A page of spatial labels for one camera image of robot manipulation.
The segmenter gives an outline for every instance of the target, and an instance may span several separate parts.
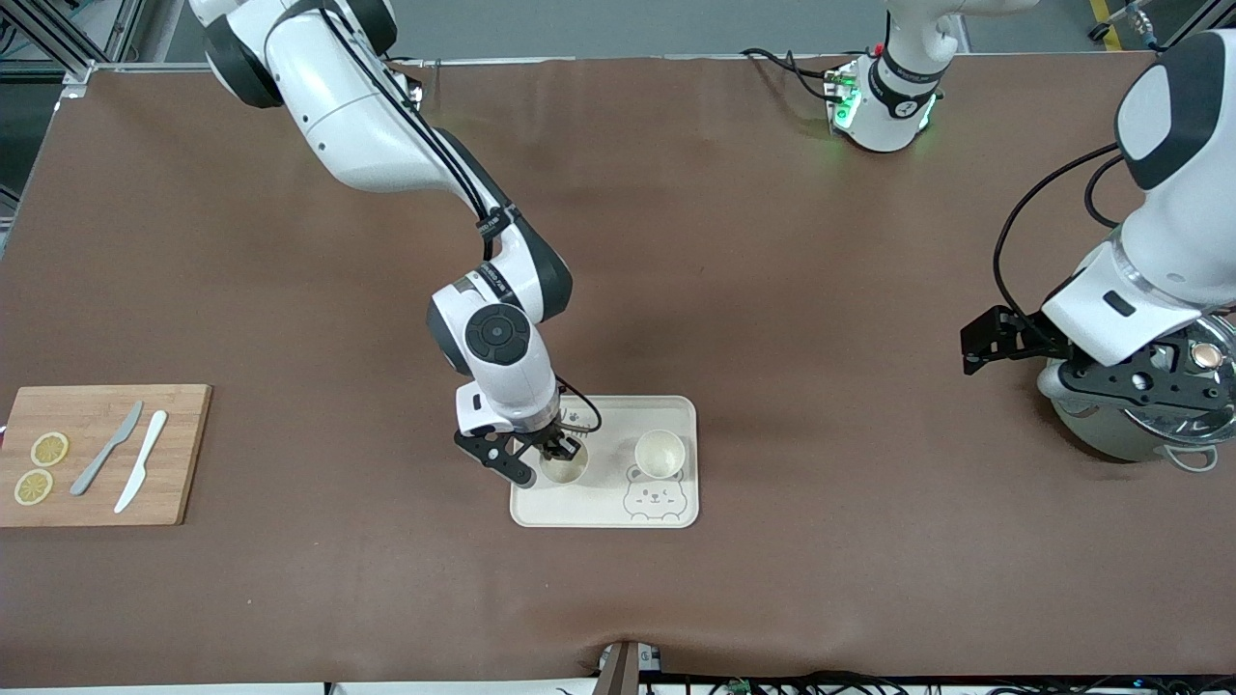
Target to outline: gray knife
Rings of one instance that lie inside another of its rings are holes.
[[[120,423],[120,429],[116,430],[116,434],[112,434],[111,440],[103,446],[103,451],[99,451],[99,455],[94,458],[94,461],[91,461],[90,465],[82,471],[82,475],[73,481],[73,487],[69,487],[69,495],[85,493],[85,491],[90,487],[90,484],[94,482],[94,476],[99,475],[99,469],[103,467],[103,463],[108,460],[109,455],[111,455],[111,450],[119,446],[124,440],[129,439],[129,435],[133,433],[133,428],[137,427],[137,419],[141,417],[142,402],[138,401],[133,403],[133,409],[129,411],[129,416],[125,418],[125,422]]]

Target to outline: brown table cover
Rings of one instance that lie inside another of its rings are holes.
[[[0,262],[0,399],[215,396],[184,526],[0,533],[0,685],[550,678],[620,638],[717,674],[1236,670],[1232,450],[1105,463],[1036,361],[960,370],[1006,213],[1147,61],[959,58],[887,156],[766,63],[441,69],[425,114],[575,273],[555,367],[698,408],[702,512],[665,532],[520,528],[455,449],[424,312],[480,257],[460,200],[336,183],[209,74],[96,74]],[[1014,231],[1027,305],[1103,236],[1088,174]]]

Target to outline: paper cup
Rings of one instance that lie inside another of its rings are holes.
[[[570,461],[541,458],[540,467],[541,475],[549,480],[559,485],[570,485],[580,480],[583,470],[588,467],[588,449],[580,444],[580,451]]]
[[[664,480],[682,470],[687,460],[687,448],[672,432],[654,429],[645,432],[635,444],[635,465],[648,477]]]

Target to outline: white plastic knife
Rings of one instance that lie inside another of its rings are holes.
[[[116,501],[116,508],[112,512],[117,514],[124,512],[125,507],[137,496],[142,482],[146,482],[146,459],[150,458],[151,449],[154,448],[154,441],[158,439],[159,433],[163,432],[163,423],[166,422],[167,411],[154,411],[154,414],[151,416],[151,424],[146,428],[146,439],[142,441],[142,450],[137,454],[137,463],[133,464],[133,472],[129,474],[129,482],[125,484],[125,491],[120,493],[120,500]]]

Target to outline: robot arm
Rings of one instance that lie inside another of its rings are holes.
[[[524,449],[571,459],[578,443],[559,423],[557,378],[535,328],[566,308],[571,273],[471,152],[424,121],[419,90],[378,58],[394,42],[386,0],[192,1],[209,20],[206,58],[220,82],[252,106],[287,106],[340,182],[444,189],[468,204],[485,260],[434,293],[426,317],[451,367],[473,380],[456,393],[455,440],[523,486],[533,482]]]
[[[1236,302],[1236,32],[1164,53],[1116,111],[1146,202],[1088,255],[1043,313],[1103,365]]]
[[[1000,16],[1038,0],[884,0],[889,36],[883,52],[832,73],[826,94],[833,127],[875,152],[901,150],[927,126],[936,88],[957,53],[948,15]]]
[[[1116,139],[1145,203],[1021,317],[995,307],[962,331],[965,372],[1049,357],[1056,402],[1198,416],[1236,404],[1236,31],[1193,36],[1137,78]]]

